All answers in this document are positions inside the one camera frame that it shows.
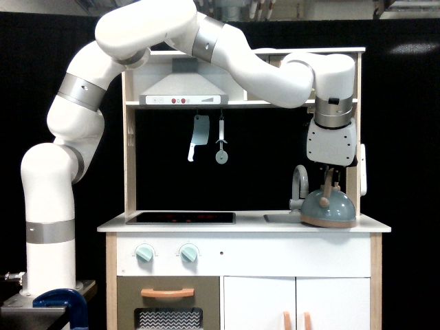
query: black backdrop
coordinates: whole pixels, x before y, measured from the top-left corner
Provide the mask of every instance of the black backdrop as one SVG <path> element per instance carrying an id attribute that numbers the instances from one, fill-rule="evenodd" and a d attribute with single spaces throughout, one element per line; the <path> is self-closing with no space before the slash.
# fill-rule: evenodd
<path id="1" fill-rule="evenodd" d="M 70 60 L 94 39 L 95 24 L 96 19 L 89 17 L 0 14 L 0 274 L 25 270 L 21 158 L 35 144 L 53 140 L 45 123 L 47 110 Z M 252 48 L 366 47 L 362 142 L 367 149 L 368 193 L 361 199 L 361 209 L 393 227 L 384 235 L 384 329 L 438 327 L 434 268 L 440 20 L 234 25 L 245 32 Z M 89 172 L 74 186 L 77 278 L 95 279 L 99 290 L 89 306 L 91 329 L 105 328 L 105 236 L 96 227 L 124 209 L 120 90 L 121 80 L 116 78 L 100 107 L 106 120 L 103 139 Z M 307 128 L 302 125 L 307 115 L 295 112 L 225 111 L 229 141 L 225 148 L 231 158 L 222 169 L 214 162 L 216 137 L 196 152 L 199 162 L 192 168 L 184 161 L 190 139 L 184 129 L 191 127 L 194 114 L 137 114 L 138 129 L 145 132 L 142 139 L 149 148 L 146 153 L 152 153 L 144 160 L 144 153 L 139 154 L 147 166 L 140 179 L 150 180 L 153 187 L 142 185 L 139 207 L 285 208 L 298 161 L 292 154 L 303 148 L 289 143 L 287 130 L 293 128 L 301 137 Z M 210 114 L 215 127 L 219 112 Z M 188 118 L 190 124 L 182 124 Z M 160 140 L 158 133 L 173 138 Z"/>

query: ceiling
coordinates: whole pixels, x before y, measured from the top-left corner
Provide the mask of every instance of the ceiling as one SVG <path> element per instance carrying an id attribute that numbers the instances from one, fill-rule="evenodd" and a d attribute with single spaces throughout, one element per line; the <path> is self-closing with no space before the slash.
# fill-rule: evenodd
<path id="1" fill-rule="evenodd" d="M 0 11 L 99 17 L 136 1 L 138 0 L 0 0 Z M 263 2 L 260 5 L 261 10 L 256 10 L 251 19 L 250 8 L 258 7 L 259 2 Z M 195 3 L 200 12 L 222 21 L 266 21 L 268 18 L 270 21 L 319 21 L 440 17 L 440 1 L 195 0 Z"/>

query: blue clamp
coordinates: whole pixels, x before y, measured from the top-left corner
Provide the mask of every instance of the blue clamp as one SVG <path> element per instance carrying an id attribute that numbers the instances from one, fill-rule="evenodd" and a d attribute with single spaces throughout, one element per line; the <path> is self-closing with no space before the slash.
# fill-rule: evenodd
<path id="1" fill-rule="evenodd" d="M 87 302 L 73 289 L 55 289 L 34 299 L 33 307 L 66 306 L 69 308 L 71 330 L 89 330 Z"/>

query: mint green knob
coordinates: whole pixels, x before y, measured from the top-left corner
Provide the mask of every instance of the mint green knob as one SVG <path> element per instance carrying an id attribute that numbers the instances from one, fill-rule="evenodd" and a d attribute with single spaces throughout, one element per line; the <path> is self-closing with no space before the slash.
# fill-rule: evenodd
<path id="1" fill-rule="evenodd" d="M 193 263 L 197 259 L 197 248 L 193 244 L 185 244 L 180 248 L 180 257 L 186 263 Z"/>
<path id="2" fill-rule="evenodd" d="M 154 255 L 153 248 L 148 244 L 141 244 L 136 248 L 136 259 L 141 263 L 148 263 Z"/>

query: silver joint ring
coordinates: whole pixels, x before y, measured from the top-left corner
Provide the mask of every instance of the silver joint ring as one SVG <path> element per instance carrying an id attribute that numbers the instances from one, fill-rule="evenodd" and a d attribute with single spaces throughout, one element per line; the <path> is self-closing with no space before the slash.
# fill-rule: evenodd
<path id="1" fill-rule="evenodd" d="M 315 98 L 315 123 L 328 129 L 339 129 L 350 124 L 353 96 L 340 100 Z"/>
<path id="2" fill-rule="evenodd" d="M 75 239 L 75 220 L 59 222 L 26 221 L 26 242 L 31 244 L 63 243 Z"/>
<path id="3" fill-rule="evenodd" d="M 192 45 L 192 55 L 211 63 L 212 53 L 225 23 L 205 17 L 200 23 L 199 31 Z"/>
<path id="4" fill-rule="evenodd" d="M 66 144 L 60 144 L 60 146 L 65 146 L 69 148 L 75 154 L 76 159 L 78 160 L 78 172 L 76 173 L 75 178 L 71 182 L 71 184 L 75 184 L 78 181 L 80 181 L 81 177 L 84 174 L 85 163 L 84 163 L 83 155 L 81 155 L 81 153 L 72 146 L 68 146 Z"/>
<path id="5" fill-rule="evenodd" d="M 117 58 L 111 58 L 111 60 L 113 62 L 116 62 L 117 64 L 121 64 L 121 65 L 131 65 L 131 64 L 135 64 L 136 62 L 138 62 L 143 55 L 146 52 L 146 48 L 145 49 L 141 49 L 140 51 L 136 52 L 136 54 L 134 54 L 132 57 L 126 58 L 124 60 L 118 60 Z"/>
<path id="6" fill-rule="evenodd" d="M 313 69 L 313 67 L 311 67 L 311 65 L 303 60 L 290 60 L 288 62 L 286 62 L 286 64 L 289 63 L 300 63 L 302 65 L 305 65 L 306 67 L 309 68 L 309 70 L 311 71 L 311 74 L 313 74 L 313 81 L 316 81 L 316 76 L 315 76 L 315 70 Z"/>
<path id="7" fill-rule="evenodd" d="M 66 74 L 57 95 L 88 110 L 97 112 L 104 94 L 105 89 L 73 74 Z"/>

